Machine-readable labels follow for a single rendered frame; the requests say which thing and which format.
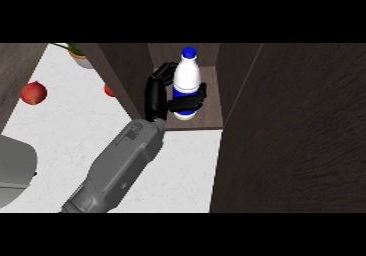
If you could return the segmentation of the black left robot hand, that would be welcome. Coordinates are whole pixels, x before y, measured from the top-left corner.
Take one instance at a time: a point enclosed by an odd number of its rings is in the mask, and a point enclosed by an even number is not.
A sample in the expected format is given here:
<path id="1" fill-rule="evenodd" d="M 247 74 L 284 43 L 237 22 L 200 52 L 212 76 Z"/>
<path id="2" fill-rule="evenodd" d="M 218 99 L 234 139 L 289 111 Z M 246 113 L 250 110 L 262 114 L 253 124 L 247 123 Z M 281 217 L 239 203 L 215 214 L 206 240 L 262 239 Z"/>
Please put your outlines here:
<path id="1" fill-rule="evenodd" d="M 172 84 L 175 62 L 165 62 L 147 78 L 144 88 L 144 118 L 147 121 L 166 119 L 168 113 L 177 113 L 187 117 L 203 105 L 206 98 L 206 83 L 199 84 L 197 91 L 187 96 L 178 94 L 171 100 L 166 99 L 165 87 Z"/>

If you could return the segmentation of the narrow dark wooden cabinet door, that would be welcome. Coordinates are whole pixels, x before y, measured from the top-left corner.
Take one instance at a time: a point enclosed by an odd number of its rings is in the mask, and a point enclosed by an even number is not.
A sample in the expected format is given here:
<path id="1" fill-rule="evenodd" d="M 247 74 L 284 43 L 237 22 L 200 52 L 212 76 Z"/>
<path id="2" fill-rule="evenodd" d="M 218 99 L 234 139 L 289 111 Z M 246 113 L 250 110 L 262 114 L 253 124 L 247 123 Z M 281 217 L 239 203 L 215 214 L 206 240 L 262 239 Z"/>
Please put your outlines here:
<path id="1" fill-rule="evenodd" d="M 45 43 L 0 43 L 0 133 L 27 84 Z"/>

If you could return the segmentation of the dark wooden cabinet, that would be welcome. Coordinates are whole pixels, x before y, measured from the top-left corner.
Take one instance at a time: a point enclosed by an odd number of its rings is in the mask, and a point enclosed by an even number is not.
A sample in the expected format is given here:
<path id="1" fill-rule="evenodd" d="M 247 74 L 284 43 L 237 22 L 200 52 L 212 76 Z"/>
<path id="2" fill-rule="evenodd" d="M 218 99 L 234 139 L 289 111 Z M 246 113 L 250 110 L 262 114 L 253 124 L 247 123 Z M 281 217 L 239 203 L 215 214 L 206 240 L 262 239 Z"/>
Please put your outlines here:
<path id="1" fill-rule="evenodd" d="M 203 106 L 191 120 L 168 114 L 166 129 L 222 129 L 261 50 L 261 43 L 79 43 L 89 64 L 115 93 L 131 119 L 144 116 L 146 80 L 165 62 L 178 62 L 181 48 L 197 52 L 200 79 L 206 83 Z"/>

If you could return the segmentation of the white bottle with blue cap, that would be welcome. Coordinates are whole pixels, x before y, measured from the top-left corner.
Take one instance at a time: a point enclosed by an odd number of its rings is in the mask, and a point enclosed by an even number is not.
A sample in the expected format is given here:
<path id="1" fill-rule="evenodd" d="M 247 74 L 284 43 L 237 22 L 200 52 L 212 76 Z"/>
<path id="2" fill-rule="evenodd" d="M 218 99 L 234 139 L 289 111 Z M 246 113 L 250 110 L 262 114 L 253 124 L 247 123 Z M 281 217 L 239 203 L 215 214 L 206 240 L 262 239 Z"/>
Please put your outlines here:
<path id="1" fill-rule="evenodd" d="M 181 49 L 181 60 L 175 67 L 171 96 L 174 99 L 197 94 L 200 73 L 196 64 L 196 49 L 185 46 Z"/>

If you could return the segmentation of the large dark wooden cabinet door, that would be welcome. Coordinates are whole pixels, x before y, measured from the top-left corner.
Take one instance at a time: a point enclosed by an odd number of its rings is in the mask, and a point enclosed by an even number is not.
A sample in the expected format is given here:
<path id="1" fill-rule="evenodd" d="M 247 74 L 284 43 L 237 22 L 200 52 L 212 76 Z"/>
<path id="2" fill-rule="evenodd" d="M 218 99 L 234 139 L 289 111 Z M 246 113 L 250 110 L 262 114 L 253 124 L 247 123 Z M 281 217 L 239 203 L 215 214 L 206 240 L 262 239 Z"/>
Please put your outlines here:
<path id="1" fill-rule="evenodd" d="M 366 44 L 262 45 L 221 134 L 209 210 L 366 213 Z"/>

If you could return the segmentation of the potted green plant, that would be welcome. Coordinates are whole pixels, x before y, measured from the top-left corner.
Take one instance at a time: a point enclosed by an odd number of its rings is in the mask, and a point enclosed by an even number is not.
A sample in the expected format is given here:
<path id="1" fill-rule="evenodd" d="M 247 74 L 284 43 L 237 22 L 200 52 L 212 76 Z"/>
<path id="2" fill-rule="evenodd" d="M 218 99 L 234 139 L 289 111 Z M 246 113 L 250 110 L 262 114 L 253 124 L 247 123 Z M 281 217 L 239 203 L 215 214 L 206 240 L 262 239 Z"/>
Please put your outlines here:
<path id="1" fill-rule="evenodd" d="M 54 46 L 63 48 L 67 51 L 73 61 L 82 68 L 85 68 L 85 69 L 92 68 L 91 63 L 89 63 L 89 61 L 75 43 L 67 43 L 66 45 L 60 45 L 60 44 L 54 43 Z"/>

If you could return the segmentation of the pale grey rounded appliance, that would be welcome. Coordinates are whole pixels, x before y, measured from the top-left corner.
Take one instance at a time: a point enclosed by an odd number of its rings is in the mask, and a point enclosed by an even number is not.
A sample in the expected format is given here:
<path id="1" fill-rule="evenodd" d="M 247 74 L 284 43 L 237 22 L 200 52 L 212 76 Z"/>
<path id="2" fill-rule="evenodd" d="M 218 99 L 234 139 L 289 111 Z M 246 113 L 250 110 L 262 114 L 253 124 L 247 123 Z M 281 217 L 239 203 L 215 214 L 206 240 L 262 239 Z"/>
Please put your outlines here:
<path id="1" fill-rule="evenodd" d="M 22 141 L 0 134 L 0 209 L 19 197 L 36 170 L 36 152 Z"/>

